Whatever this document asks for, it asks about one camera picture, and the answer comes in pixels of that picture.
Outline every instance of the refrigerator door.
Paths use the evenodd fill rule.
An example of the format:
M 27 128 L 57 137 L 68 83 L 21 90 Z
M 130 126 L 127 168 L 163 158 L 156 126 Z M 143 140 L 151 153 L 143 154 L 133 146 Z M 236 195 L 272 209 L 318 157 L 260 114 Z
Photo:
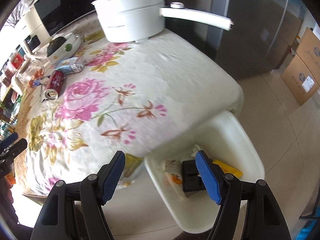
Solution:
M 235 25 L 223 32 L 215 62 L 235 79 L 279 68 L 305 12 L 301 0 L 229 0 Z

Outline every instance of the soda can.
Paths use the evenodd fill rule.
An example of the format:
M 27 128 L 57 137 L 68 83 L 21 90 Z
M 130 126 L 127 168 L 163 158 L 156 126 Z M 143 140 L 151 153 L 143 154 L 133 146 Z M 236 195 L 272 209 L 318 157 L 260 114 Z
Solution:
M 59 97 L 63 84 L 63 72 L 54 70 L 47 83 L 44 95 L 49 100 L 55 100 Z

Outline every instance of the refrigerator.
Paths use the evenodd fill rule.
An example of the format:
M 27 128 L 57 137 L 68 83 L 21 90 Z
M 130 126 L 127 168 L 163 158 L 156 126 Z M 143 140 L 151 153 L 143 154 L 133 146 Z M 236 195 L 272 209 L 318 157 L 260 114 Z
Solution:
M 211 12 L 234 26 L 229 32 L 209 26 L 205 53 L 236 80 L 277 69 L 306 11 L 301 0 L 212 0 Z

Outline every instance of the white bowl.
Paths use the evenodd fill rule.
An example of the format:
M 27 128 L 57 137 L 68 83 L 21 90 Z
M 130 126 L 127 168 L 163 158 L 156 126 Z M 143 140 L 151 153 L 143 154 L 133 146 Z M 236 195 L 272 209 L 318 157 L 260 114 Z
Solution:
M 60 61 L 71 58 L 73 54 L 76 53 L 81 44 L 81 38 L 79 35 L 74 35 L 73 33 L 69 33 L 66 36 L 65 43 L 63 43 L 54 53 L 52 53 L 48 59 L 50 60 L 52 65 L 58 64 Z M 66 45 L 71 44 L 72 49 L 70 51 L 66 51 Z
M 163 171 L 165 160 L 191 159 L 185 149 L 204 148 L 209 158 L 220 160 L 243 173 L 240 180 L 264 179 L 264 167 L 249 137 L 228 111 L 207 120 L 192 131 L 163 145 L 145 157 L 148 173 L 171 215 L 186 232 L 198 234 L 212 228 L 219 206 L 203 190 L 187 198 L 182 185 L 175 184 Z

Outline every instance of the white pot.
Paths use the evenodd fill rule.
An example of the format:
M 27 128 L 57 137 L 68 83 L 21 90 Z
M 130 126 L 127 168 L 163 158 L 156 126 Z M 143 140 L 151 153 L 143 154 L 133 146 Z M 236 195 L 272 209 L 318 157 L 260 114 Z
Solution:
M 211 13 L 185 9 L 182 3 L 164 6 L 164 0 L 96 0 L 94 5 L 108 41 L 139 41 L 164 29 L 164 16 L 229 30 L 231 20 Z

